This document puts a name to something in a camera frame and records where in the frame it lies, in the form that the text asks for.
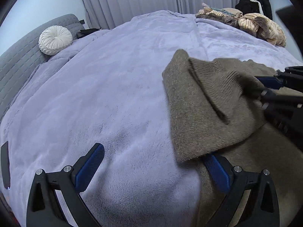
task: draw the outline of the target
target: black bracket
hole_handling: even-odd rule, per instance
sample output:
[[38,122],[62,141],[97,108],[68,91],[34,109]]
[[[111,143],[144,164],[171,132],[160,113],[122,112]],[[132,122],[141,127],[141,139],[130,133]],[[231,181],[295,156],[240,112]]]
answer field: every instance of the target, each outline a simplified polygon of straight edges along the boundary
[[[216,155],[216,158],[218,161],[222,161],[224,157]],[[225,163],[221,164],[224,171],[231,171],[233,174],[231,188],[206,227],[227,227],[245,190],[251,190],[251,192],[242,216],[235,227],[279,227],[278,198],[269,171],[264,169],[260,173],[246,172],[239,166],[227,164],[226,158],[224,160]],[[211,176],[218,184],[216,175],[211,174]]]
[[4,143],[0,149],[1,172],[4,188],[11,186],[11,175],[9,171],[9,142]]
[[79,227],[101,227],[79,193],[86,190],[103,159],[104,147],[96,143],[75,165],[65,166],[60,172],[46,173],[43,169],[37,170],[29,193],[26,226],[71,227],[55,192],[61,190]]
[[277,95],[268,88],[247,91],[262,103],[264,117],[303,152],[303,97]]
[[287,87],[303,92],[303,66],[286,67],[285,72],[277,70],[274,76],[255,76],[266,88]]

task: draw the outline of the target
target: fuzzy brown fabric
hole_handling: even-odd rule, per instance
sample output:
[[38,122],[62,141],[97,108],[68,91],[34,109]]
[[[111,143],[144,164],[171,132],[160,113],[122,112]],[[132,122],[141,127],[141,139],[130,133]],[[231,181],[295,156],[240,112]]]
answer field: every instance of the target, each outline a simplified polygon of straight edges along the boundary
[[254,21],[261,27],[261,30],[260,29],[258,30],[259,36],[262,38],[261,33],[264,32],[265,37],[268,38],[270,33],[266,19],[263,17],[256,17]]
[[206,14],[197,14],[196,18],[200,18],[200,19],[211,19],[211,20],[215,20],[215,21],[219,21],[221,23],[230,25],[234,28],[240,29],[239,24],[237,22],[237,19],[231,16],[228,17],[224,17],[224,16],[217,16],[213,13],[206,15]]
[[[234,166],[251,172],[270,171],[282,227],[290,223],[303,203],[303,154],[265,123],[259,108],[242,95],[243,88],[260,84],[255,75],[272,76],[274,72],[252,60],[207,62],[178,50],[162,74],[176,158],[180,162],[195,160],[201,177],[200,205],[194,219],[197,227],[206,225],[224,198],[200,158],[219,149]],[[287,88],[280,93],[298,95]],[[231,224],[237,223],[242,210],[243,205]]]

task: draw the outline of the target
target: bedroom wall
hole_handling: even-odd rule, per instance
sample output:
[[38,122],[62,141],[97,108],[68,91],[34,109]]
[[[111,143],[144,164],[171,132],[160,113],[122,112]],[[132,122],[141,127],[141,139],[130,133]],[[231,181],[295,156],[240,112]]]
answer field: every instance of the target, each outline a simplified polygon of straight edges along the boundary
[[82,0],[17,0],[0,27],[0,55],[39,25],[68,13],[88,28]]
[[292,35],[290,34],[290,32],[288,31],[288,29],[283,24],[283,22],[279,19],[279,17],[275,13],[275,11],[279,10],[280,8],[292,5],[291,1],[290,0],[269,0],[269,2],[271,3],[271,7],[272,7],[273,21],[275,21],[278,25],[280,25],[281,28],[284,30],[284,32],[286,34],[286,38],[287,38],[286,49],[296,59],[298,59],[299,61],[303,62],[303,58],[302,58],[301,52],[300,52],[300,50],[299,50],[299,48],[298,48],[295,40],[293,39]]

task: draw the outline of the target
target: gray upholstered headboard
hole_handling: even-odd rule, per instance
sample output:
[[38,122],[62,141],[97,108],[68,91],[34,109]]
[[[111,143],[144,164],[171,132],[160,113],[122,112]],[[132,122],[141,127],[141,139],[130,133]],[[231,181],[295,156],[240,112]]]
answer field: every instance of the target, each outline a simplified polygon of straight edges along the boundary
[[50,58],[40,51],[38,39],[46,28],[53,25],[66,27],[73,39],[77,39],[76,33],[84,29],[75,15],[63,15],[37,27],[0,56],[0,121],[35,67]]

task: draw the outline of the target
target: plush bedspread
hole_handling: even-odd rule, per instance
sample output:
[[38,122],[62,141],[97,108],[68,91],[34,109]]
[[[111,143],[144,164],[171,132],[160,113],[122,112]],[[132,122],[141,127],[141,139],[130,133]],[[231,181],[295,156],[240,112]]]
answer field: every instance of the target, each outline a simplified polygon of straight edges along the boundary
[[22,226],[35,171],[73,165],[95,142],[105,158],[81,196],[102,226],[190,226],[200,179],[175,161],[161,75],[180,48],[203,60],[300,65],[284,48],[169,11],[75,41],[35,70],[1,122],[11,173],[10,190],[1,190]]

